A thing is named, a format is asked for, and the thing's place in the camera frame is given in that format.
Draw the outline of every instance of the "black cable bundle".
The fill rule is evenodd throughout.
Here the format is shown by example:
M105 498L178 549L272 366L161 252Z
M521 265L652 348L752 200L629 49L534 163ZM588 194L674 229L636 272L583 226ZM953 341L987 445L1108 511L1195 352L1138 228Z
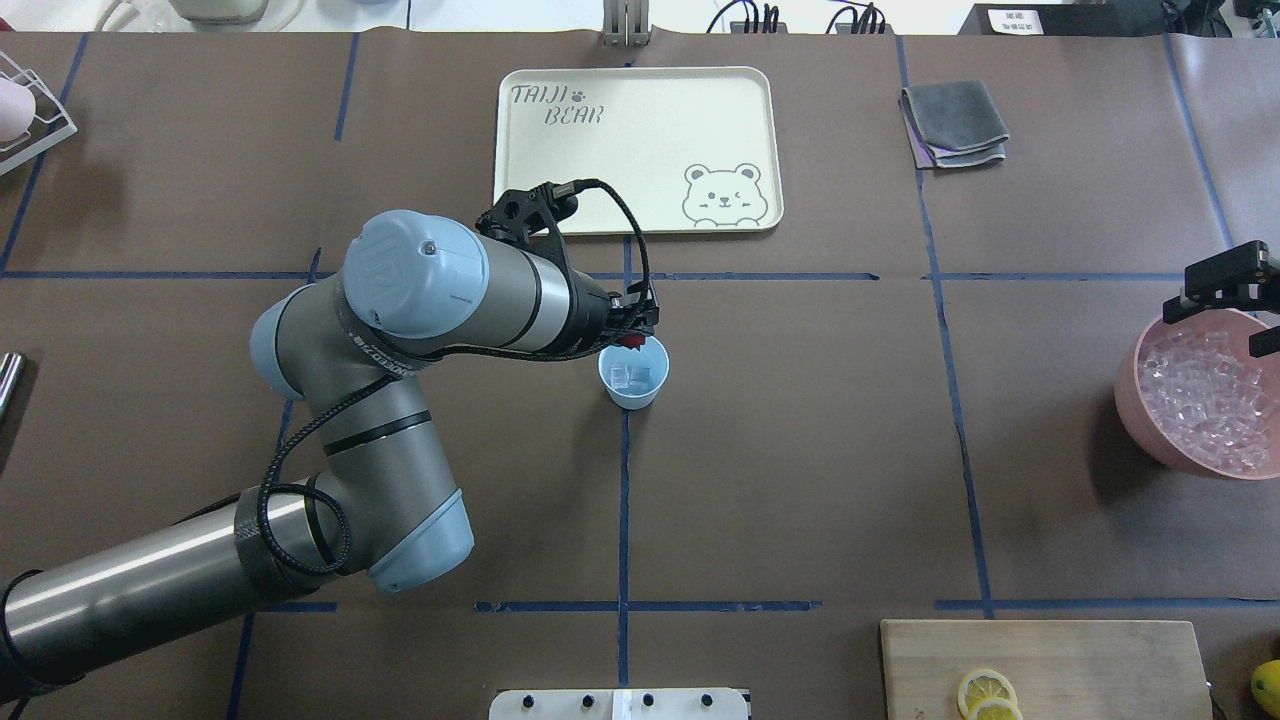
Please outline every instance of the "black cable bundle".
M724 17L733 5L741 4L744 12L746 13L742 18L742 32L751 33L776 33L778 32L778 6L769 6L768 3L764 4L764 13L762 15L760 9L755 5L755 0L731 0L727 5L716 13L712 18L710 24L707 26L707 32L716 29L716 23Z
M826 35L831 35L832 28L836 27L836 22L840 20L840 15L846 12L850 13L851 20L849 31L852 35L884 35L884 29L888 27L888 20L884 18L883 10L876 6L876 3L851 3L850 0L835 0L844 5L844 8L836 10L836 14L831 17L831 22L827 23ZM861 15L858 14L858 8L863 9Z

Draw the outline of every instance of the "pink bowl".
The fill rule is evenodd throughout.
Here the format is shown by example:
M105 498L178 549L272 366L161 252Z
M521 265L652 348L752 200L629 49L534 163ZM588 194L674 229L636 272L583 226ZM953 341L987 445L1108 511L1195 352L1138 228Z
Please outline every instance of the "pink bowl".
M1207 310L1176 325L1166 325L1160 318L1152 320L1138 336L1138 341L1133 343L1133 348L1129 350L1129 355L1120 365L1120 374L1116 377L1116 410L1120 411L1120 420L1133 439L1148 455L1183 473L1233 480L1274 480L1280 478L1280 424L1272 424L1267 428L1267 438L1274 448L1270 465L1249 474L1224 473L1204 465L1178 447L1172 438L1156 424L1151 409L1147 407L1142 400L1142 392L1138 389L1138 351L1143 345L1156 342L1179 331L1196 334L1222 331L1226 332L1228 343L1236 360L1245 366L1262 370L1260 384L1263 392L1274 398L1280 398L1280 354L1266 357L1249 356L1249 336L1265 329L1267 329L1265 323L1238 310Z

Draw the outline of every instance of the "metal bracket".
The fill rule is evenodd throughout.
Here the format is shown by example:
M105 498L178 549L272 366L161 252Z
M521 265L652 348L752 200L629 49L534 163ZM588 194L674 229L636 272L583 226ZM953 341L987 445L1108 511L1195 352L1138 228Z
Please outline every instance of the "metal bracket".
M649 45L649 0L604 0L604 44Z
M527 717L618 720L750 720L751 692L732 688L499 691L489 720Z

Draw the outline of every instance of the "white dish rack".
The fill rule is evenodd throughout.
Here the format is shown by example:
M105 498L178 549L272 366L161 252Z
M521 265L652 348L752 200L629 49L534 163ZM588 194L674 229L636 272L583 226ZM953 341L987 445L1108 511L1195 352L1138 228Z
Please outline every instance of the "white dish rack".
M36 96L36 119L17 140L0 145L0 176L76 135L76 123L58 96L33 70L22 68L0 51L0 77L31 90Z

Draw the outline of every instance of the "black cable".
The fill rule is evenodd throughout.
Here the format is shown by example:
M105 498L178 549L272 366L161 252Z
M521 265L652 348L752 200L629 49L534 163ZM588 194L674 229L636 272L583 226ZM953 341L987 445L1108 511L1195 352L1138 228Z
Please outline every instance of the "black cable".
M590 178L590 179L573 181L572 184L575 193L593 188L603 190L609 195L609 197L613 199L613 202L618 205L618 209L622 210L622 214L627 217L627 223L631 224L631 232L635 234L636 238L636 247L640 249L640 268L641 268L640 297L641 299L648 297L653 287L653 281L650 278L652 273L649 270L649 247L648 245L645 245L644 231L640 229L640 223L636 222L636 217L631 214L631 208L627 208L627 204L622 200L622 196L618 195L618 191L613 190L613 187L611 187L604 181ZM566 360L579 360L589 355L595 355L596 352L604 350L605 347L616 343L618 340L622 338L622 336L634 333L636 328L634 328L632 325L635 324L636 318L639 316L640 316L640 304L636 302L635 305L631 306L630 310L627 310L627 314L623 315L621 328L618 328L612 333L605 333L600 336L599 341L596 341L594 345L591 345L585 350L576 350L561 355L531 355L526 352L515 352L511 350L497 350L493 347L456 345L452 347L436 350L435 352L431 352L429 355L424 355L422 360L434 363L448 355L483 355L485 357L529 360L531 363L563 363Z
M333 420L339 413L351 407L352 405L365 400L366 397L374 395L375 392L383 389L384 387L396 382L394 375L383 375L376 380L369 383L367 386L347 395L332 407L319 414L307 423L301 430L293 433L279 450L275 451L275 457L271 459L271 464L266 468L266 474L262 477L262 484L259 486L257 493L257 530L262 536L262 542L266 543L266 548L271 552L282 565L297 570L303 575L328 575L339 570L347 564L351 557L351 521L347 520L347 514L338 505L338 501L333 498L329 493L324 491L315 489L307 486L294 486L294 484L279 484L280 482L280 466L284 465L284 459L288 457L289 452L297 447L303 439L311 433L316 432L321 425ZM301 495L302 497L308 497L324 506L326 506L338 523L338 552L333 553L333 562L326 562L324 565L311 565L303 562L284 550L284 547L275 539L275 533L271 532L271 520L268 518L268 501L270 501L273 495ZM325 542L324 538L316 538L316 542Z
M831 28L836 27L836 20L840 19L840 15L845 14L845 10L850 10L850 12L854 13L854 20L852 20L852 26L850 26L850 29L852 29L852 27L858 26L858 8L855 8L851 4L850 5L845 5L844 8L836 10L836 14L831 17L831 22L827 23L827 29L823 31L823 35L831 35Z
M858 23L858 35L870 35L872 20L876 18L876 3L868 3L863 12L863 22Z
M238 493L238 492L228 495L227 497L219 500L218 502L212 502L210 505L206 505L206 506L201 507L200 510L196 510L191 515L187 515L182 520L178 520L177 523L174 523L174 525L180 525L182 523L186 523L187 520L195 520L196 518L200 518L201 515L209 515L210 512L212 512L215 510L221 510L223 507L227 507L228 505L236 505L236 501L239 500L239 496L241 496L241 493Z
M750 28L751 28L751 10L755 10L755 19L756 19L756 22L759 22L759 19L760 19L760 9L755 6L755 0L731 0L727 5L724 5L723 8L721 8L718 13L716 13L716 17L712 18L712 23L709 26L707 26L707 32L710 32L710 31L716 29L716 20L721 19L724 15L724 13L728 12L730 8L732 8L733 5L737 5L739 3L741 3L744 5L744 10L746 13L746 19L742 23L744 29L748 31L748 32L750 32Z

